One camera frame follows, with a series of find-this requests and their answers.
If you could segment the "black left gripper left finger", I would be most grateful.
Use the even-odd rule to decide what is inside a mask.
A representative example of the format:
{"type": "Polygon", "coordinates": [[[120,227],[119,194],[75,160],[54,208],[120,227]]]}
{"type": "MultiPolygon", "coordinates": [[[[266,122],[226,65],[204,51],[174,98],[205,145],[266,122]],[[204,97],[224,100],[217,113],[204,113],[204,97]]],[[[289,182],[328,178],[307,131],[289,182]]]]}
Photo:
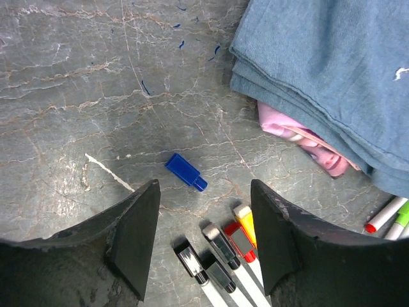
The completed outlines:
{"type": "Polygon", "coordinates": [[[48,239],[1,241],[2,306],[137,306],[160,205],[158,180],[48,239]]]}

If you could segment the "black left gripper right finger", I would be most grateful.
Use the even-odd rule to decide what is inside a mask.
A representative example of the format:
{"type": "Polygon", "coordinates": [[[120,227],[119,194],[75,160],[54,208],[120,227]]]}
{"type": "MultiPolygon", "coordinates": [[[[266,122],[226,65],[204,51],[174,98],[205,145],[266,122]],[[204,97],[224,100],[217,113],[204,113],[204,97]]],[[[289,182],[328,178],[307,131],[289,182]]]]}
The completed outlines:
{"type": "Polygon", "coordinates": [[[265,294],[274,306],[407,306],[408,240],[320,219],[260,180],[251,207],[265,294]]]}

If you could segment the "blue pen cap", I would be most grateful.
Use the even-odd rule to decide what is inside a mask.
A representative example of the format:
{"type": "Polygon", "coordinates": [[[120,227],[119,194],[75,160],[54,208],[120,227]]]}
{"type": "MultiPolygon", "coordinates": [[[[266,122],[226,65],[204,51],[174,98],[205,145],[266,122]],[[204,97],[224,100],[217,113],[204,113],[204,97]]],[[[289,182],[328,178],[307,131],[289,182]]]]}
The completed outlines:
{"type": "Polygon", "coordinates": [[[194,187],[199,192],[203,192],[208,186],[208,182],[201,177],[200,172],[178,153],[165,163],[165,167],[187,186],[194,187]]]}

